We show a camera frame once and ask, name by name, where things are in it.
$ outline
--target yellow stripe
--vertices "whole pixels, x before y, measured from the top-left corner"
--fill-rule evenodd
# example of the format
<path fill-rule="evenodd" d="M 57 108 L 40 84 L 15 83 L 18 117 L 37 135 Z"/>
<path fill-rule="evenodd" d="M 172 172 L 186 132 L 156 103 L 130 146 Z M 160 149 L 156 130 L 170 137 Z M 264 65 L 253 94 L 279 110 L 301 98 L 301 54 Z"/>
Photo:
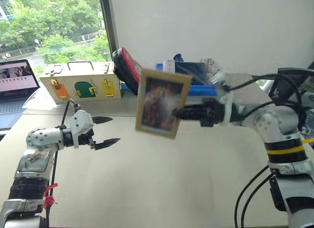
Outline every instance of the yellow stripe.
<path fill-rule="evenodd" d="M 303 146 L 298 146 L 298 147 L 285 149 L 285 150 L 278 150 L 278 151 L 267 150 L 267 153 L 268 154 L 286 154 L 286 153 L 297 153 L 303 150 L 304 150 Z"/>
<path fill-rule="evenodd" d="M 310 139 L 302 140 L 302 143 L 303 143 L 303 144 L 306 144 L 306 143 L 312 143 L 312 142 L 314 142 L 314 138 L 310 138 Z"/>

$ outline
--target white wall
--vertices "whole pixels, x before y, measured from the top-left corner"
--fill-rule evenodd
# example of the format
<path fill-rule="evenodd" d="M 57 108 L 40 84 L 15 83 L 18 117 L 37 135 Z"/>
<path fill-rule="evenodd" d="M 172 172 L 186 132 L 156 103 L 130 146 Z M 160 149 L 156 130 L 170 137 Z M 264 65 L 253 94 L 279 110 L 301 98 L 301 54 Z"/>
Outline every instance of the white wall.
<path fill-rule="evenodd" d="M 225 72 L 307 68 L 314 60 L 314 0 L 112 0 L 119 46 L 154 67 L 180 52 Z"/>

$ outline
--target blue object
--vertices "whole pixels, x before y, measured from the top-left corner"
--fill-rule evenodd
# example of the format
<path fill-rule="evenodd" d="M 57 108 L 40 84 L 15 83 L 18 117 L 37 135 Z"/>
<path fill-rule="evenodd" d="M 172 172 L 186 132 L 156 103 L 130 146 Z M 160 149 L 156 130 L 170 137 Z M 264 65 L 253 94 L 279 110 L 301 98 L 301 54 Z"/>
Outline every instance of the blue object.
<path fill-rule="evenodd" d="M 132 92 L 131 89 L 124 82 L 121 82 L 121 90 L 124 92 Z"/>
<path fill-rule="evenodd" d="M 188 92 L 189 96 L 206 96 L 206 97 L 216 97 L 216 86 L 213 85 L 192 85 Z"/>
<path fill-rule="evenodd" d="M 176 62 L 184 62 L 183 58 L 182 58 L 182 55 L 180 53 L 176 54 L 174 57 L 173 57 L 173 60 L 176 61 Z"/>
<path fill-rule="evenodd" d="M 163 64 L 162 63 L 157 63 L 156 64 L 156 70 L 157 71 L 162 71 L 162 68 L 163 68 Z"/>
<path fill-rule="evenodd" d="M 210 85 L 205 63 L 175 62 L 175 71 L 184 75 L 193 75 L 192 85 Z"/>
<path fill-rule="evenodd" d="M 125 83 L 121 83 L 121 90 L 124 92 L 132 92 Z M 192 85 L 188 92 L 189 96 L 216 97 L 216 86 Z"/>

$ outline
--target red case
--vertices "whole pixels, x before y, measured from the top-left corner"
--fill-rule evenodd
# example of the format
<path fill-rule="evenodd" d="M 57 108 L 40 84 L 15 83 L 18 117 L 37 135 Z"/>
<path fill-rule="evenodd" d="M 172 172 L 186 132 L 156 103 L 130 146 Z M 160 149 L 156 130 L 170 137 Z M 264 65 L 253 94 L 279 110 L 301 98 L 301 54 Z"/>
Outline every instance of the red case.
<path fill-rule="evenodd" d="M 137 94 L 138 84 L 141 82 L 141 65 L 132 58 L 128 51 L 121 47 L 112 55 L 114 62 L 114 73 L 118 78 Z"/>

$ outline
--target green door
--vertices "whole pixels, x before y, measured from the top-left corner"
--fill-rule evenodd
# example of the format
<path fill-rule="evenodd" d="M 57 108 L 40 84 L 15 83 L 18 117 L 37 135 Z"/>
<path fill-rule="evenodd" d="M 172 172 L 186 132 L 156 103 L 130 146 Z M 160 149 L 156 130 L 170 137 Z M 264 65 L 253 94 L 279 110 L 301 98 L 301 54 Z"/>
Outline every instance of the green door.
<path fill-rule="evenodd" d="M 89 82 L 77 82 L 74 88 L 80 98 L 96 97 L 95 93 L 91 93 L 89 88 L 92 85 Z"/>

